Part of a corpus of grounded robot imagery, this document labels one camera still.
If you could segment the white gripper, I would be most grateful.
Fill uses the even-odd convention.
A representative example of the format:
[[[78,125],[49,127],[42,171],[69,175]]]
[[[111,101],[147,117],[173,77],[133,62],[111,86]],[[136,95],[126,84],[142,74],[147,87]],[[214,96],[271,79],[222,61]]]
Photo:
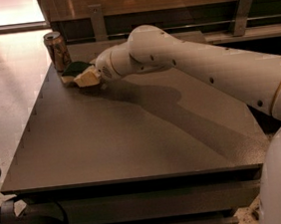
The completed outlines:
[[[79,88],[99,85],[100,75],[108,82],[118,81],[123,76],[122,61],[119,52],[114,48],[103,51],[97,58],[91,59],[89,63],[96,66],[90,66],[74,77],[74,83]]]

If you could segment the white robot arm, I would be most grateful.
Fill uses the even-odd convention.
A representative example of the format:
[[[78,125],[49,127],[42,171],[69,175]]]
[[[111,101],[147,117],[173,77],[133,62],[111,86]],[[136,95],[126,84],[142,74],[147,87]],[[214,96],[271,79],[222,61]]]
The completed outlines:
[[[281,56],[182,41],[156,26],[138,26],[75,77],[79,87],[175,68],[281,120]],[[260,181],[259,224],[281,224],[281,126],[272,137]]]

